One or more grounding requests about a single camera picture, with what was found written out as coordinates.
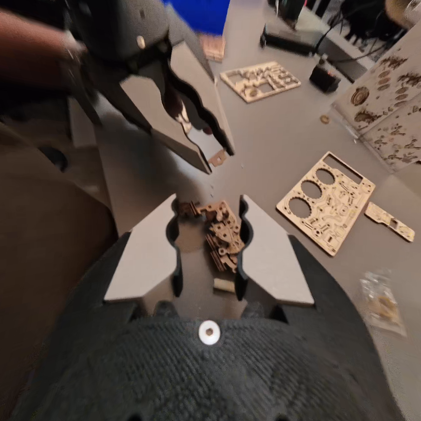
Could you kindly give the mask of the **blue box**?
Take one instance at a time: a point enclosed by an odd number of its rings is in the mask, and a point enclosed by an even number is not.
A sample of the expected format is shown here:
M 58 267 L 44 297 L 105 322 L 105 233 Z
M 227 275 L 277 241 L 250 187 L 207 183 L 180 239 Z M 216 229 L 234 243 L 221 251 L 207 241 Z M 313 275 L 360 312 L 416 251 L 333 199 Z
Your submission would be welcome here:
M 163 0 L 196 32 L 222 35 L 229 0 Z

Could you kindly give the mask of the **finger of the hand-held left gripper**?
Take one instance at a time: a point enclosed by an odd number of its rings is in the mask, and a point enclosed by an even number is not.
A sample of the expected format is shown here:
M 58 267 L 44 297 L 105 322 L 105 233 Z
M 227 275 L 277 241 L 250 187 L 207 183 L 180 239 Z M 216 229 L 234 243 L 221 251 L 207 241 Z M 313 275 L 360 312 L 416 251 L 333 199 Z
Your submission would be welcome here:
M 194 128 L 210 129 L 228 155 L 234 156 L 234 139 L 213 73 L 206 71 L 185 41 L 172 47 L 168 66 L 171 83 L 181 95 Z
M 202 150 L 187 136 L 183 125 L 171 117 L 162 102 L 166 91 L 163 65 L 148 65 L 137 75 L 128 75 L 119 82 L 125 98 L 150 124 L 150 134 L 171 152 L 199 171 L 212 170 Z

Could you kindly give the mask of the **small black box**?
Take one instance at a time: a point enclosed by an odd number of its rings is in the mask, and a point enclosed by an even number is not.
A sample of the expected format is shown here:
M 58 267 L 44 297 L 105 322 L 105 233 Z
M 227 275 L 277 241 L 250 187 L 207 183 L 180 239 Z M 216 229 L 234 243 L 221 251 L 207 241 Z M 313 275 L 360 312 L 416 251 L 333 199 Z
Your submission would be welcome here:
M 323 54 L 309 77 L 309 81 L 324 94 L 334 93 L 341 81 L 341 78 L 333 73 L 327 64 L 328 55 Z

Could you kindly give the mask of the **wooden mechanical model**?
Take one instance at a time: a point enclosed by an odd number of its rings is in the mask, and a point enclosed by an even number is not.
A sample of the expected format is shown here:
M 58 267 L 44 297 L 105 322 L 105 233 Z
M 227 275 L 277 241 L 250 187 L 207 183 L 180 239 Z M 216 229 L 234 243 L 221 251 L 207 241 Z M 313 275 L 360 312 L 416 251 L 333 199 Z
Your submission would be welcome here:
M 237 272 L 238 255 L 245 247 L 240 237 L 241 223 L 229 204 L 220 200 L 205 206 L 199 202 L 179 202 L 178 214 L 184 218 L 201 218 L 207 232 L 206 242 L 210 256 L 219 272 Z

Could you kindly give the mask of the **wooden sheet with round holes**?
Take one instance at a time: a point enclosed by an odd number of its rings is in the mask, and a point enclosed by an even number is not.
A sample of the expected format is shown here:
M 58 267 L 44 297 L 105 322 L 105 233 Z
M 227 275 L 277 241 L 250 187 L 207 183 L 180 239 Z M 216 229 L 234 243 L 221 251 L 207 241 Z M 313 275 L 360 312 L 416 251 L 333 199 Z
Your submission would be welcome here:
M 375 184 L 331 152 L 277 203 L 277 211 L 329 256 L 338 253 Z

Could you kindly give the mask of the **person's brown clothing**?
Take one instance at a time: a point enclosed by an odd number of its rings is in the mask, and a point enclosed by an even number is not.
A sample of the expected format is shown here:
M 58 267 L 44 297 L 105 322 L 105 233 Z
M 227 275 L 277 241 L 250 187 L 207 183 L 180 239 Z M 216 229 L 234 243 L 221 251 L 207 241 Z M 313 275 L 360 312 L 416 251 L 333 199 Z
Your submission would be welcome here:
M 71 290 L 114 243 L 107 206 L 1 123 L 0 397 L 7 420 Z

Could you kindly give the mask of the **grey desk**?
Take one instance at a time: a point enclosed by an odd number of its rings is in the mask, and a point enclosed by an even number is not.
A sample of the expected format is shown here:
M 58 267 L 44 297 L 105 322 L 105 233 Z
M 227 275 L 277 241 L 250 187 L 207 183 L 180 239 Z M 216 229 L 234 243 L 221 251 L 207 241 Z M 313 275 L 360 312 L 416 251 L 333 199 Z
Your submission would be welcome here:
M 308 81 L 314 60 L 259 46 L 260 33 L 273 18 L 266 1 L 231 1 L 224 27 L 225 57 L 211 63 L 215 76 L 225 70 L 277 61 L 301 81 L 301 87 L 246 104 L 223 82 L 219 95 L 231 129 L 236 154 L 211 175 L 204 174 L 126 122 L 103 97 L 98 113 L 103 127 L 96 141 L 119 235 L 129 231 L 169 196 L 201 204 L 226 200 L 238 212 L 246 194 L 284 227 L 326 268 L 362 309 L 360 278 L 367 271 L 391 271 L 391 288 L 407 336 L 373 330 L 385 372 L 408 420 L 420 420 L 420 197 L 400 176 L 390 174 L 348 131 L 319 118 L 349 86 L 320 93 Z M 376 185 L 371 200 L 415 231 L 408 243 L 365 215 L 357 222 L 335 257 L 328 256 L 276 210 L 276 204 L 326 153 L 332 152 Z

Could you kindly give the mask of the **open instruction booklet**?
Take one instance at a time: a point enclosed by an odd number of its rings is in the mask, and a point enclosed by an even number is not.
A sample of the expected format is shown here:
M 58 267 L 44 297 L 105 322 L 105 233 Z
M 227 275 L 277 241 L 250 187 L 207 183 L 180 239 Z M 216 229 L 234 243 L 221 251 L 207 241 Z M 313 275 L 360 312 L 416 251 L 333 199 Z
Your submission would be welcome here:
M 420 35 L 402 39 L 331 106 L 331 113 L 387 169 L 420 161 Z

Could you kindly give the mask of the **long black device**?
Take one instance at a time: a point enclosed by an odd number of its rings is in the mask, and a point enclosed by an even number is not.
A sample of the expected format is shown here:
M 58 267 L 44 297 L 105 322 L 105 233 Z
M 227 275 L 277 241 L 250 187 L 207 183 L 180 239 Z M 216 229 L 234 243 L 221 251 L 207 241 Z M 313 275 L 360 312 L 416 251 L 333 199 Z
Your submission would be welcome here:
M 261 48 L 273 47 L 289 53 L 309 56 L 314 55 L 316 45 L 322 33 L 308 30 L 283 30 L 273 24 L 266 23 L 259 44 Z

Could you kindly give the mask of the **person's left hand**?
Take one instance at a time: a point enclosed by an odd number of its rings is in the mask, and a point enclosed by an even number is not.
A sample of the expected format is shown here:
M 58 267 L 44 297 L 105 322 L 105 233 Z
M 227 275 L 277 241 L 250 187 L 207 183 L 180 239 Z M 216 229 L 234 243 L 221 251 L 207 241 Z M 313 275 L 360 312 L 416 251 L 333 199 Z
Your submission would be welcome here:
M 1 9 L 1 82 L 69 91 L 66 68 L 85 52 L 65 31 Z

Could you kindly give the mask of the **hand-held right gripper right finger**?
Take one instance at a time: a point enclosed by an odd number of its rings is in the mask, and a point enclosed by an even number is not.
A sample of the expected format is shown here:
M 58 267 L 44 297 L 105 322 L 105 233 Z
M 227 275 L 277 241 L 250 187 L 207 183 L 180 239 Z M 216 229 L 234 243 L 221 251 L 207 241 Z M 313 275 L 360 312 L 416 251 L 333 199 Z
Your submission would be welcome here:
M 249 196 L 239 199 L 240 239 L 235 295 L 239 301 L 314 306 L 288 232 Z

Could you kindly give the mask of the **small narrow wooden sheet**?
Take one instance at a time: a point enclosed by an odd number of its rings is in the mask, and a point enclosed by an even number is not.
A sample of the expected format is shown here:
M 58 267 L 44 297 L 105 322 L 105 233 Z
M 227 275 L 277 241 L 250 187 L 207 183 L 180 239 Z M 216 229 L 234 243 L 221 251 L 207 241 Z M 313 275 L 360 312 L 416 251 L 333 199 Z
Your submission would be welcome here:
M 394 218 L 390 213 L 386 212 L 373 202 L 370 201 L 368 203 L 364 214 L 366 217 L 371 219 L 371 221 L 387 227 L 407 242 L 412 243 L 414 241 L 415 232 L 413 229 L 402 223 L 402 221 Z

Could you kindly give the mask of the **clear bag of small parts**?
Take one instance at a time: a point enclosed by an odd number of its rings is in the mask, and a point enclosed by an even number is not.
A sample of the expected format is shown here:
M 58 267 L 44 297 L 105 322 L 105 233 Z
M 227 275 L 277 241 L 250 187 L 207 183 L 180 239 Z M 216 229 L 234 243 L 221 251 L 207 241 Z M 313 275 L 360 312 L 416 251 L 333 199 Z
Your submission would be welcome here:
M 373 328 L 407 337 L 402 315 L 391 289 L 391 271 L 367 271 L 360 279 L 365 321 Z

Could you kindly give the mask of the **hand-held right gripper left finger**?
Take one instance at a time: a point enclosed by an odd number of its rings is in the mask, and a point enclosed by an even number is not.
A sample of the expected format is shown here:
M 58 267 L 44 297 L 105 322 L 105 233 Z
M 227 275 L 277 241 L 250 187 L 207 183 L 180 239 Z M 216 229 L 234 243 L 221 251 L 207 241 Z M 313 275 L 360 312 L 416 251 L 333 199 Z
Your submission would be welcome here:
M 171 302 L 183 289 L 178 198 L 169 196 L 130 231 L 104 295 L 106 303 L 134 302 L 152 316 L 160 302 Z

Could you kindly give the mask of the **stack of brown wooden sheets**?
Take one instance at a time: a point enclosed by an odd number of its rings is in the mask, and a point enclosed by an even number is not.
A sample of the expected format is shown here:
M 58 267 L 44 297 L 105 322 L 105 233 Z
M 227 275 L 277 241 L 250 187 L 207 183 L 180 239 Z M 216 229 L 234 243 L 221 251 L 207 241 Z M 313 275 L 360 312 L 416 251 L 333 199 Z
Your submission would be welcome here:
M 208 60 L 219 63 L 223 61 L 226 45 L 223 35 L 199 34 L 199 40 Z

